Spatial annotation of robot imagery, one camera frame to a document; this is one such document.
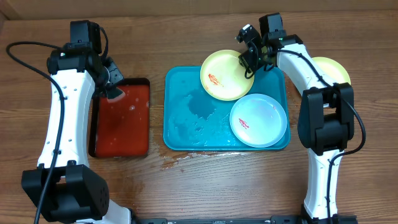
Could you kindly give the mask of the orange green scrub sponge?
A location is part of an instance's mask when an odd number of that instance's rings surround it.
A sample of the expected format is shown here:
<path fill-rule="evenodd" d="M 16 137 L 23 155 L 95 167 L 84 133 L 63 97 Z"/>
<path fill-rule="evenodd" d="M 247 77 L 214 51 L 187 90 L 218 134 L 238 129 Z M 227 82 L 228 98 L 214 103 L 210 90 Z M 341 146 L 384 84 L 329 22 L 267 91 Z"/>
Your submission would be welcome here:
<path fill-rule="evenodd" d="M 123 99 L 126 96 L 125 92 L 122 92 L 121 94 L 119 94 L 118 96 L 115 96 L 113 98 L 108 98 L 107 101 L 109 103 L 115 103 L 121 99 Z"/>

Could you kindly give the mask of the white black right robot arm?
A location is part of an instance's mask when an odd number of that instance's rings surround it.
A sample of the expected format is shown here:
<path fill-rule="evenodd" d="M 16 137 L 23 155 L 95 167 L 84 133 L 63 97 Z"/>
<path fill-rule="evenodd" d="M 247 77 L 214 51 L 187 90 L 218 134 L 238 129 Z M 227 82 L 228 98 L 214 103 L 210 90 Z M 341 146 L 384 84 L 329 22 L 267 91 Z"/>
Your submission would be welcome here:
<path fill-rule="evenodd" d="M 338 214 L 338 169 L 354 134 L 353 89 L 328 78 L 309 56 L 297 35 L 283 29 L 260 34 L 250 24 L 235 38 L 247 51 L 240 64 L 250 73 L 274 65 L 291 79 L 302 96 L 298 136 L 308 153 L 308 188 L 298 223 L 357 223 L 354 215 Z"/>

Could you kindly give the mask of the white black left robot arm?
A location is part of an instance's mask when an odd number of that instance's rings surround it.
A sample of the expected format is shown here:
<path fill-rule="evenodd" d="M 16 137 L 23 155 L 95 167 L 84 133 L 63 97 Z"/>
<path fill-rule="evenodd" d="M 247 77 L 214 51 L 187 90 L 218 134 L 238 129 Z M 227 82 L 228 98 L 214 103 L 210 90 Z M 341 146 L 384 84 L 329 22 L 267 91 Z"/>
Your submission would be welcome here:
<path fill-rule="evenodd" d="M 123 76 L 107 48 L 92 41 L 55 47 L 45 77 L 52 102 L 45 144 L 37 167 L 22 173 L 21 185 L 36 206 L 35 222 L 135 223 L 131 209 L 109 197 L 106 181 L 90 169 L 88 113 L 93 96 L 114 97 Z"/>

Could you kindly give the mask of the yellow-green plate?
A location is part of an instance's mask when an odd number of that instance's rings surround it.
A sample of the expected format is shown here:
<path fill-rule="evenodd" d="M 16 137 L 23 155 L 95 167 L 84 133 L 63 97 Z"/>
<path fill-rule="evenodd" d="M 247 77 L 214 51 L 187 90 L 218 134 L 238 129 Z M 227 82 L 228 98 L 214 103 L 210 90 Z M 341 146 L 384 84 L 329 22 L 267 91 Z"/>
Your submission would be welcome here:
<path fill-rule="evenodd" d="M 245 68 L 240 65 L 235 50 L 219 50 L 209 55 L 201 65 L 200 81 L 205 91 L 212 97 L 233 101 L 249 92 L 254 77 L 245 77 Z"/>
<path fill-rule="evenodd" d="M 351 84 L 348 72 L 337 61 L 327 57 L 313 57 L 312 59 L 334 81 Z"/>

